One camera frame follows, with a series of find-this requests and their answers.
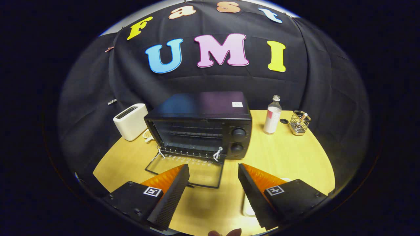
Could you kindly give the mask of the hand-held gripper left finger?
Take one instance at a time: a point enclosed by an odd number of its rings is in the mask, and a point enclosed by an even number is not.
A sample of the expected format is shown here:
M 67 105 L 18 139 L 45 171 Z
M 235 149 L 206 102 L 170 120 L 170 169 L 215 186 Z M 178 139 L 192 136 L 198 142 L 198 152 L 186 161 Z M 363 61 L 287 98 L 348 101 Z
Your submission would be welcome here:
M 102 200 L 127 219 L 164 231 L 169 228 L 189 177 L 188 164 L 181 164 L 140 184 L 127 181 Z

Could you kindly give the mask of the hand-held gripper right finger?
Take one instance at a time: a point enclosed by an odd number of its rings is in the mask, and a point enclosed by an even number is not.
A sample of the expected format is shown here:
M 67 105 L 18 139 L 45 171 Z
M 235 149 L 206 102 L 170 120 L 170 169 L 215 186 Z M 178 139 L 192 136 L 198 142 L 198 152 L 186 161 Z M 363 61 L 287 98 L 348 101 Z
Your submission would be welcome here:
M 266 230 L 301 221 L 327 199 L 303 180 L 285 181 L 244 163 L 238 165 L 238 179 L 259 225 Z

